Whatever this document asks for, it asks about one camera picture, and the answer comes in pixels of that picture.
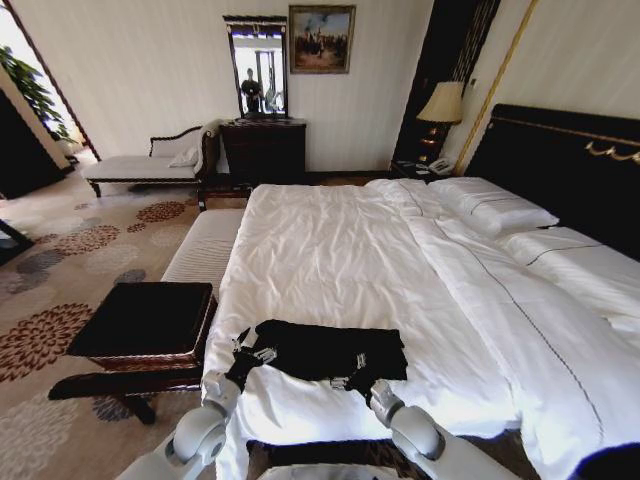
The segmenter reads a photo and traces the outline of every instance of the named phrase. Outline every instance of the green leaves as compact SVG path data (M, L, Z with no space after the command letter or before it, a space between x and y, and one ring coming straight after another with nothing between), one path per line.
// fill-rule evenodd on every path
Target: green leaves
M0 64L7 71L13 83L22 93L25 100L33 109L44 127L51 133L46 122L58 123L56 133L60 138L73 142L69 138L69 132L62 123L62 116L53 109L54 102L49 95L51 92L38 83L37 78L42 77L42 73L33 68L28 63L15 58L8 46L0 47Z

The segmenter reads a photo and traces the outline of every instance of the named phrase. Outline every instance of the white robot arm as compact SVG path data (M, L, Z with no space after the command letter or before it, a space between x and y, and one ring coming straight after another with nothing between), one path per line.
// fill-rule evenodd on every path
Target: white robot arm
M256 355L258 366L275 358L265 349ZM229 374L209 372L203 379L202 407L188 412L153 452L136 460L120 480L191 480L210 465L225 442L225 427L244 388L251 368ZM369 405L402 453L434 480L516 480L499 463L471 443L455 437L419 407L406 407L389 384L377 380L371 387Z

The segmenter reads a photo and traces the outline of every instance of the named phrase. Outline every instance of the wooden stool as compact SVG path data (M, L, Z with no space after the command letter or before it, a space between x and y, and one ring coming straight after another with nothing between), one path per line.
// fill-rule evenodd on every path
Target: wooden stool
M67 349L106 371L65 378L49 399L113 396L142 423L153 423L155 412L141 396L200 389L216 308L209 283L116 285Z

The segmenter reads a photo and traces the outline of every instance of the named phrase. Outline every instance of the lampshade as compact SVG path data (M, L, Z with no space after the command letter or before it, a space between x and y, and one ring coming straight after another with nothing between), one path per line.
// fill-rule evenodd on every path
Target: lampshade
M462 120L462 82L439 82L416 117L418 120L458 123Z

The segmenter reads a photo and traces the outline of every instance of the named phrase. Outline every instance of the picture frame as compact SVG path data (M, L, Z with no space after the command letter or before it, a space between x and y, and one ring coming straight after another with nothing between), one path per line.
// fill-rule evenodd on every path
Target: picture frame
M355 5L289 5L290 72L349 73Z

